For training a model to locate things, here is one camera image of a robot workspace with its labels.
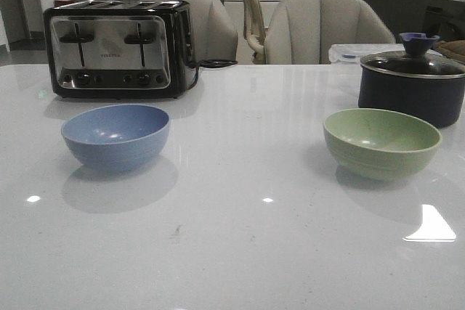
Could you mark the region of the blue bowl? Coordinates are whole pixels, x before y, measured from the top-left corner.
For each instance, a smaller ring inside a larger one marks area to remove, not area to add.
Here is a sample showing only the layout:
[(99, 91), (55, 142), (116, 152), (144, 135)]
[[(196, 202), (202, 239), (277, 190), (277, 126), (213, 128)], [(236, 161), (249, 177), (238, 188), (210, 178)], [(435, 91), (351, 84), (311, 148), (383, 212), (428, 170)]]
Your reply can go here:
[(169, 135), (167, 112), (150, 105), (122, 104), (81, 113), (61, 128), (73, 156), (88, 168), (122, 172), (154, 159)]

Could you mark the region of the green bowl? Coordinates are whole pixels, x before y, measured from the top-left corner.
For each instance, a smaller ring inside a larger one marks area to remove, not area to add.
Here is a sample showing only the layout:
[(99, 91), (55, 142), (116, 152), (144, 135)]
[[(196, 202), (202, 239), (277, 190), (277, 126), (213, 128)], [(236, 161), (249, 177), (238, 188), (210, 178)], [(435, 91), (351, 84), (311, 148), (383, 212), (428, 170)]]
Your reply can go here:
[(393, 181), (417, 174), (435, 156), (442, 134), (420, 118), (391, 110), (340, 110), (323, 121), (336, 162), (365, 178)]

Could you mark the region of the beige chair left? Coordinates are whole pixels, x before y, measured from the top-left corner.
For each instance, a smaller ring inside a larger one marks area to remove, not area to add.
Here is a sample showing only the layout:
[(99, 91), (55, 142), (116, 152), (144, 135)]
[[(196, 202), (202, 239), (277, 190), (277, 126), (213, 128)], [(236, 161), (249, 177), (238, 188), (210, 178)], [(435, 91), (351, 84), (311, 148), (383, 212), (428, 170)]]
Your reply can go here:
[(222, 2), (220, 0), (182, 1), (190, 5), (191, 33), (197, 61), (215, 59), (235, 61), (238, 32)]

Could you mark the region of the beige chair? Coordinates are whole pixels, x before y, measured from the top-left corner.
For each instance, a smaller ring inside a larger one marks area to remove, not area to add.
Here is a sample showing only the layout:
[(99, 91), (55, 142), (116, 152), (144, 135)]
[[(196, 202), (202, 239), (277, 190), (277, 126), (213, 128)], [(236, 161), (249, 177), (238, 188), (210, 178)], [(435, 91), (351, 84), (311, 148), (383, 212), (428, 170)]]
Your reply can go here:
[(264, 51), (268, 65), (316, 65), (330, 62), (334, 44), (394, 42), (363, 0), (283, 0), (272, 14)]
[(182, 1), (190, 5), (191, 33), (197, 61), (215, 59), (235, 61), (238, 32), (222, 2), (220, 0)]

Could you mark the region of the cream office chair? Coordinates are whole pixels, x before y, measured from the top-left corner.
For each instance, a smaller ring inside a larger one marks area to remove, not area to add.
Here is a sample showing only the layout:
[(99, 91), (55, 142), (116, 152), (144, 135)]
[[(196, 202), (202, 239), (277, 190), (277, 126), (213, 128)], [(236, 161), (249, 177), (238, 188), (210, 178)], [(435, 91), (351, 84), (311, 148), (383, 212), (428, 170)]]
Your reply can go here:
[(252, 62), (254, 64), (265, 64), (266, 54), (264, 41), (266, 30), (264, 18), (259, 0), (243, 1), (243, 37), (248, 46), (253, 50)]

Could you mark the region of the beige chair right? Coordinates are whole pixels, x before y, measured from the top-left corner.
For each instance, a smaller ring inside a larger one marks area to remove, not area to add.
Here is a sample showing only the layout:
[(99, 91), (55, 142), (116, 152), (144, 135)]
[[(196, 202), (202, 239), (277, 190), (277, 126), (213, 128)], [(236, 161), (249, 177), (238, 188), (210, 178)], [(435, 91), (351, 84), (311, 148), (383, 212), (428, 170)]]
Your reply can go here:
[(268, 65), (316, 65), (330, 62), (334, 44), (394, 42), (363, 0), (283, 0), (272, 14), (264, 51)]

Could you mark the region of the clear plastic food container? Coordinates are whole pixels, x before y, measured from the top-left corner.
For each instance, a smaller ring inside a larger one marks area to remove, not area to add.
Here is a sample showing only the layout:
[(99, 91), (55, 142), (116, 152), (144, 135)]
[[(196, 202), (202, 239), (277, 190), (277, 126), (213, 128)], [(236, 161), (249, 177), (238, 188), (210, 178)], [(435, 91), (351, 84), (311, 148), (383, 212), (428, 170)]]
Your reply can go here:
[(360, 64), (360, 58), (381, 52), (404, 52), (402, 44), (333, 44), (328, 50), (331, 64)]

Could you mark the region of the black and chrome toaster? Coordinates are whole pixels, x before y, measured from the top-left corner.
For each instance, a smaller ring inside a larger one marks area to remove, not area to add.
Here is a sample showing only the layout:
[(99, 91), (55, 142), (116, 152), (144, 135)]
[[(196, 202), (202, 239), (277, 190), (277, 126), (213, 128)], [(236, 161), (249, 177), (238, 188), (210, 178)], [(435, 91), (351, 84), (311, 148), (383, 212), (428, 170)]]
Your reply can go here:
[(190, 5), (86, 0), (44, 11), (52, 89), (61, 97), (178, 97), (195, 82)]

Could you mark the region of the dark blue cooking pot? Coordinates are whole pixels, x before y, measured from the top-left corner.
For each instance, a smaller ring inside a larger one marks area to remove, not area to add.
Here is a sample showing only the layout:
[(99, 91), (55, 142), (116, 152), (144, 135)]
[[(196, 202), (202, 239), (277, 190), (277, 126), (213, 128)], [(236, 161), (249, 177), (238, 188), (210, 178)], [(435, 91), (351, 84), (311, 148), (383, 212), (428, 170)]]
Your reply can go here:
[(463, 100), (463, 76), (407, 77), (363, 68), (358, 106), (409, 114), (444, 128), (459, 119)]

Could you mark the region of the glass pot lid blue knob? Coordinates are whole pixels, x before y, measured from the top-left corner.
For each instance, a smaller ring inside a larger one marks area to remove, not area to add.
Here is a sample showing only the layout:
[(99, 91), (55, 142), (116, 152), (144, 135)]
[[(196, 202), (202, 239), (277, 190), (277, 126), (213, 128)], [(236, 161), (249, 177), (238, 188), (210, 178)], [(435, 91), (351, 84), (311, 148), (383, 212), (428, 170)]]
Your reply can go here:
[(376, 73), (406, 78), (452, 79), (464, 77), (464, 65), (447, 57), (429, 53), (440, 40), (438, 35), (400, 33), (402, 51), (368, 54), (360, 58), (363, 68)]

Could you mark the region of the brown cloth oven mitt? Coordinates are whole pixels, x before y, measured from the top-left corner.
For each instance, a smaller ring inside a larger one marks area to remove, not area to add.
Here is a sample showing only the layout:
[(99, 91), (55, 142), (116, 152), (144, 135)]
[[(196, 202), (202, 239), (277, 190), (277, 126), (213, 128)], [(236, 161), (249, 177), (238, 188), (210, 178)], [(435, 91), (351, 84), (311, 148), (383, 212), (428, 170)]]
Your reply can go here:
[(465, 40), (438, 41), (433, 50), (452, 60), (465, 63)]

